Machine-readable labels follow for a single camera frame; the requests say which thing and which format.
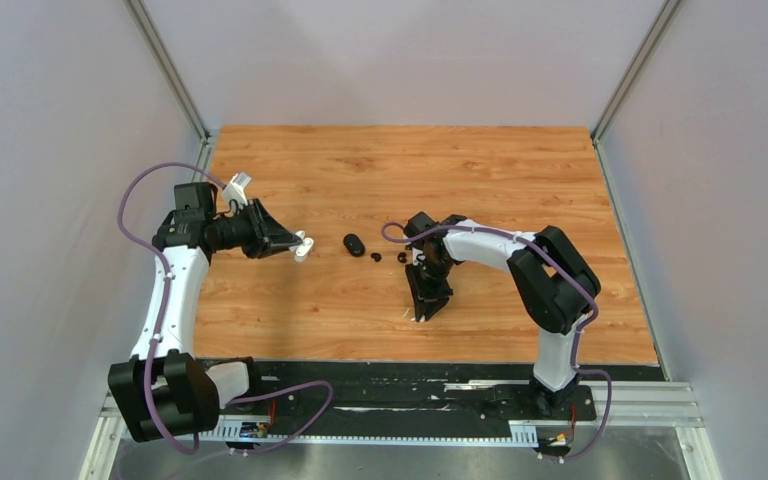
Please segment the white earbud charging case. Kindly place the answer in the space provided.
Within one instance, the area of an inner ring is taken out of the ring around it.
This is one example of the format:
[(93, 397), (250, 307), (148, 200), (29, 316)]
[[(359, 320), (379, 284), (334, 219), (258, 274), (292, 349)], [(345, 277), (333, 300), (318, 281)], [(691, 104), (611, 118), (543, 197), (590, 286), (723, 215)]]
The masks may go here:
[(297, 245), (292, 246), (290, 250), (293, 252), (294, 260), (298, 263), (302, 263), (308, 258), (313, 250), (315, 241), (313, 238), (308, 237), (304, 230), (296, 231), (295, 235), (300, 242)]

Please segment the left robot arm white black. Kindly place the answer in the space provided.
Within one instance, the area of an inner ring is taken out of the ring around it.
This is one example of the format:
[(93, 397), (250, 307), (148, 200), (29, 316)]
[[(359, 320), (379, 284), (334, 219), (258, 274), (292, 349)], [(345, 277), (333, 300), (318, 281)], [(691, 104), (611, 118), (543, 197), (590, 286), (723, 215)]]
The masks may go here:
[(252, 377), (249, 358), (202, 366), (193, 356), (197, 303), (213, 256), (239, 249), (250, 259), (289, 252), (299, 262), (314, 241), (291, 232), (258, 199), (226, 194), (221, 214), (218, 186), (175, 186), (174, 208), (148, 247), (155, 256), (155, 281), (140, 337), (127, 361), (112, 365), (108, 388), (137, 442), (196, 435), (214, 429), (230, 402), (243, 413), (258, 411), (266, 386)]

